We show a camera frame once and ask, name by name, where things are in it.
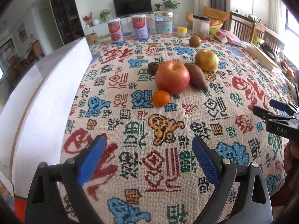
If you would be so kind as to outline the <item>red apple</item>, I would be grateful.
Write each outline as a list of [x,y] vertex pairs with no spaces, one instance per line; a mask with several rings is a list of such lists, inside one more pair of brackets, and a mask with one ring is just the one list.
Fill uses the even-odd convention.
[[166,91],[170,95],[179,95],[189,85],[189,72],[180,62],[166,61],[158,67],[155,83],[158,90]]

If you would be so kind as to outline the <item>purple label can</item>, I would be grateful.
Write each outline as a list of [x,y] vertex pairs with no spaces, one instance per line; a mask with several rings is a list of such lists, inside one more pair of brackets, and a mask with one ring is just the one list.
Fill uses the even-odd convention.
[[148,39],[149,31],[147,28],[147,17],[145,14],[133,15],[131,17],[134,36],[136,40]]

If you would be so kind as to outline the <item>patterned woven tablecloth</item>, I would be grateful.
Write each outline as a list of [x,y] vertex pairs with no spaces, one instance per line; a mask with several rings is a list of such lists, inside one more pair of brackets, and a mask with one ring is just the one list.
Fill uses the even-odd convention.
[[74,157],[97,135],[107,148],[84,185],[105,223],[192,223],[214,190],[192,152],[202,137],[237,164],[257,162],[270,194],[284,184],[287,140],[268,133],[254,106],[270,100],[295,103],[286,78],[273,73],[244,48],[207,38],[201,47],[219,58],[205,74],[207,91],[187,88],[161,108],[151,62],[193,62],[188,38],[151,35],[123,43],[90,45],[93,56],[66,124],[61,161]]

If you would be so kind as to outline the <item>orange mandarin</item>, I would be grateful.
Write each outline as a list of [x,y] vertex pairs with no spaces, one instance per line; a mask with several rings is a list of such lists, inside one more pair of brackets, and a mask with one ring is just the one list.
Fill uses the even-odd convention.
[[152,95],[152,103],[156,107],[164,107],[170,102],[170,95],[164,90],[155,91]]

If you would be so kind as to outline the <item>red flower vase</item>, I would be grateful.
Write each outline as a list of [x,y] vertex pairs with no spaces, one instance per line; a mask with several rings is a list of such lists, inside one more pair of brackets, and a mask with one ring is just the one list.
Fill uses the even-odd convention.
[[85,28],[89,28],[90,23],[92,21],[92,15],[92,12],[90,12],[88,15],[83,15],[82,20],[84,21]]

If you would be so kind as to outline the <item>small yellow container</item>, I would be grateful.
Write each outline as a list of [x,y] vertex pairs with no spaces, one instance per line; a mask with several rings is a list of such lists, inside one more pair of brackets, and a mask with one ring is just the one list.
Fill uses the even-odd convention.
[[187,28],[186,27],[177,27],[177,36],[179,38],[183,38],[187,35]]

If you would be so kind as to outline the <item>wooden chair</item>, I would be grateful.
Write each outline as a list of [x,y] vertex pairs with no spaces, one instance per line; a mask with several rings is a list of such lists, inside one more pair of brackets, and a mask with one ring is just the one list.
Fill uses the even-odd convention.
[[285,44],[279,35],[268,27],[254,20],[234,13],[229,13],[229,31],[235,34],[241,41],[259,45],[265,43],[274,53],[284,50]]

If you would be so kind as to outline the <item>white cardboard box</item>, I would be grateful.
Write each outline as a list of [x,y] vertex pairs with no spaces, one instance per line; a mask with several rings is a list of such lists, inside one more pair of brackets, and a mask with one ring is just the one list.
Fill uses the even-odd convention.
[[60,162],[65,128],[83,76],[92,60],[85,38],[36,62],[1,112],[1,181],[27,198],[39,163]]

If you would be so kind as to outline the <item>black television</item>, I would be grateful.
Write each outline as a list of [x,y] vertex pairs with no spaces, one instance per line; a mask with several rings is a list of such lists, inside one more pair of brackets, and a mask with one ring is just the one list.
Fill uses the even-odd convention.
[[151,0],[114,0],[115,14],[123,18],[135,14],[152,13]]

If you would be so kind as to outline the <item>orange cushion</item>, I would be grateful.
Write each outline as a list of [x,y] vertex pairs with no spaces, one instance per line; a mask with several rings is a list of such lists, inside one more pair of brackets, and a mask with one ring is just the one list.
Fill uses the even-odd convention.
[[220,29],[228,19],[229,13],[207,6],[203,7],[204,17],[210,19],[210,28]]

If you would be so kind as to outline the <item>potted green plant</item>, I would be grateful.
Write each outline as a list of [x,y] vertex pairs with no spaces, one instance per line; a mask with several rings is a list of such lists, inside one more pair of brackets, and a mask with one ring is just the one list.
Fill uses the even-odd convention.
[[111,10],[108,10],[108,9],[101,10],[100,14],[99,14],[100,20],[102,20],[103,22],[108,21],[110,19],[109,18],[110,13],[111,13]]

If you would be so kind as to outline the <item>clear jar blue label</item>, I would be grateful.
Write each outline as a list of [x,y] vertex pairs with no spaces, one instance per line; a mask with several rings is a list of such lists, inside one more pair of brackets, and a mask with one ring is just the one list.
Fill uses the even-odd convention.
[[171,36],[173,31],[173,12],[154,12],[156,34]]

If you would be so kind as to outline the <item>yellow pear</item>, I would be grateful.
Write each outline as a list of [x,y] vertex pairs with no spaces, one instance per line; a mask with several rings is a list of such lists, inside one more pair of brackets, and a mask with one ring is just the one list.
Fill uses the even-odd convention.
[[218,68],[219,58],[209,50],[199,50],[195,55],[195,64],[205,72],[212,72]]

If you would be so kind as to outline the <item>colourful snack bag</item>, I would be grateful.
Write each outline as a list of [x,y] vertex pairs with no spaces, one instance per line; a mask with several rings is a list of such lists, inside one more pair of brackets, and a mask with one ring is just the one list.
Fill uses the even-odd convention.
[[228,43],[230,45],[236,46],[243,45],[242,41],[240,41],[240,39],[237,36],[235,36],[235,34],[231,33],[228,30],[211,28],[209,29],[209,33],[212,34],[215,38],[217,38],[222,44]]

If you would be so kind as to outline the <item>orange label can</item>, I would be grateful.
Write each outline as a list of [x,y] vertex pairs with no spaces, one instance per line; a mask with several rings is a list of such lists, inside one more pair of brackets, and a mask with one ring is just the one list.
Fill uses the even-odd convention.
[[111,41],[113,44],[122,43],[124,35],[122,31],[121,19],[113,19],[107,22],[108,30],[110,32]]

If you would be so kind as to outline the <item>dark glass cabinet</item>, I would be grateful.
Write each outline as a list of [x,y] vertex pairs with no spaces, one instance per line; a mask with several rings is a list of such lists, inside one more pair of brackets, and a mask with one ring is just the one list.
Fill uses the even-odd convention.
[[50,0],[50,3],[63,44],[84,37],[75,0]]

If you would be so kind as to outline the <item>clear jar black lid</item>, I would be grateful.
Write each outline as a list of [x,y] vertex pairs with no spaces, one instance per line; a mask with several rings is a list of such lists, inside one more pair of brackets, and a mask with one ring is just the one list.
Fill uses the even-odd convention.
[[193,15],[193,33],[209,34],[210,18]]

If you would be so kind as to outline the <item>brown cardboard box on floor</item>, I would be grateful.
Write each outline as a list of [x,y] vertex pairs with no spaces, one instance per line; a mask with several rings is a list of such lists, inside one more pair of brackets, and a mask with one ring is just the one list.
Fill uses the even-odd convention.
[[94,44],[95,40],[98,38],[97,33],[91,33],[91,34],[87,34],[85,36],[86,41],[89,45]]

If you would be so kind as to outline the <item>green kiwi fruit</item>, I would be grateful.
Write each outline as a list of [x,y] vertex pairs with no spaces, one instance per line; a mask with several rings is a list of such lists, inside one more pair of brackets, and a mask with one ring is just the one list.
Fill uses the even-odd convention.
[[198,37],[197,35],[192,35],[189,38],[189,46],[192,48],[198,48],[201,45],[202,41],[200,39],[200,37]]

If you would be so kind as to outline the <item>small purple sweet potato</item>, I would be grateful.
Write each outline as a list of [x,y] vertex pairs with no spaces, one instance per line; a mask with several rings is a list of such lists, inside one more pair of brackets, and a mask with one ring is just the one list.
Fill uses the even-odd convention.
[[205,80],[205,76],[200,67],[193,63],[185,63],[184,66],[189,72],[189,82],[197,90],[208,91],[208,85]]

